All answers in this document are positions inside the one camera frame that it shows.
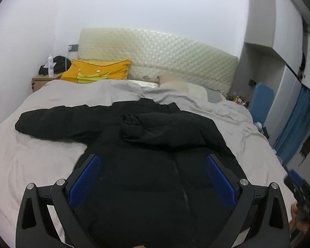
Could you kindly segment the large black coat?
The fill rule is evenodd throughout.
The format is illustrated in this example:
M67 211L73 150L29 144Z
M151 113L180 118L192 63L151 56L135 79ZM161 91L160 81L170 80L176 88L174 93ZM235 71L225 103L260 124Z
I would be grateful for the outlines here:
M230 215L206 173L214 154L245 173L213 120L150 99L23 113L16 130L86 145L100 173L76 216L98 247L207 247Z

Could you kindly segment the blue curtain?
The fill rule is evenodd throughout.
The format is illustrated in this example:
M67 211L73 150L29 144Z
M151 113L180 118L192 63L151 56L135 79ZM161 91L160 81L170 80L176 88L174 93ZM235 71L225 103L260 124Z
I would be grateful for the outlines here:
M302 86L294 109L279 137L274 150L286 167L290 162L310 127L310 89Z

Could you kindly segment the grey bed sheet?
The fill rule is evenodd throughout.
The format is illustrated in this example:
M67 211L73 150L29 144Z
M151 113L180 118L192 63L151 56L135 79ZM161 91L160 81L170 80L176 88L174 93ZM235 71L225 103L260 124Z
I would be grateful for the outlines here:
M290 209L295 199L283 182L286 171L243 106L227 100L209 103L173 88L142 87L130 81L78 84L55 80L26 98L0 124L0 236L9 247L15 245L18 211L26 186L31 182L51 185L69 176L86 149L81 143L43 141L17 132L15 124L20 115L61 105L109 106L116 101L141 98L160 104L175 103L181 110L212 119L248 180L254 185L276 182L286 208Z

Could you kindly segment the small items on bedside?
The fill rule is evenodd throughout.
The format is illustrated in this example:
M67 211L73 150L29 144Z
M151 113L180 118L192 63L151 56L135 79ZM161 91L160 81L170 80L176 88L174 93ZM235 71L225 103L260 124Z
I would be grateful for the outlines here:
M228 95L226 99L229 101L233 101L234 103L237 103L245 108L248 108L249 106L249 100L245 99L242 95L238 95L236 92Z

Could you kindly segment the wooden nightstand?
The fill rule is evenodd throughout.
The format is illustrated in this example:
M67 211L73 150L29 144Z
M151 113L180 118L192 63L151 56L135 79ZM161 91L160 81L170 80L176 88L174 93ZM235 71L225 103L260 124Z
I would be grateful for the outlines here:
M49 77L48 75L38 75L32 78L31 88L33 92L38 91L41 89L47 82L53 81L53 80L59 80L63 73L54 74L52 77Z

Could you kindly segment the white spray bottle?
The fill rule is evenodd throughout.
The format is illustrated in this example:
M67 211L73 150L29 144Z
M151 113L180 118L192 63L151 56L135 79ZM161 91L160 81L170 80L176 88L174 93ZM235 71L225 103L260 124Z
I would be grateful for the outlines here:
M48 76L53 77L54 76L54 59L51 54L49 55L47 59L47 67L48 67Z

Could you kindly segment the beige pillow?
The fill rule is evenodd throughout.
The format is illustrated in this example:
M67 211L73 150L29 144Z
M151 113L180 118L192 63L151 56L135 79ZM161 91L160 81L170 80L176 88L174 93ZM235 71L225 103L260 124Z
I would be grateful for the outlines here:
M197 99L208 99L208 94L204 87L181 80L172 74L159 74L157 79L160 83L160 87L183 91Z

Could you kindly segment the yellow crown pillow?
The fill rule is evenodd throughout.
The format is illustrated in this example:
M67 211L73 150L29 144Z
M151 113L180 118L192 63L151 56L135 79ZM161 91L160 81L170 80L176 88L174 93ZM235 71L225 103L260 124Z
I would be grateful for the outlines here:
M101 80L126 80L131 64L130 59L112 62L73 59L70 68L62 74L60 79L81 84Z

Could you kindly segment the black bag on nightstand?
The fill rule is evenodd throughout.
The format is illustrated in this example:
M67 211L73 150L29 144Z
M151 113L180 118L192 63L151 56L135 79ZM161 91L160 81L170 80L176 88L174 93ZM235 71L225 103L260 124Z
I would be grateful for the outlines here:
M66 70L70 68L72 64L70 59L60 56L60 55L54 57L53 62L54 62L54 74L65 72ZM47 63L43 66L40 66L38 70L38 74L43 75L43 76L48 75L48 64Z

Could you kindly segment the cream quilted headboard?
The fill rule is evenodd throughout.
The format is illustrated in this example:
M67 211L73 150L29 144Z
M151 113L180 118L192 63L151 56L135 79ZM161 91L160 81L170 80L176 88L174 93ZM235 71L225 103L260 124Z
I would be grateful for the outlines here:
M118 27L84 28L78 42L82 61L131 60L128 78L158 83L159 74L228 94L238 58L191 39L158 31Z

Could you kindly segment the white wall cabinet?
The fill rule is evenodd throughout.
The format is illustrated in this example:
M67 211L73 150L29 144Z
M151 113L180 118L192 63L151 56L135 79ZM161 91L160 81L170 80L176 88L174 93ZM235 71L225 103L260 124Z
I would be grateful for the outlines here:
M302 15L291 0L249 0L248 43L298 74L302 62Z

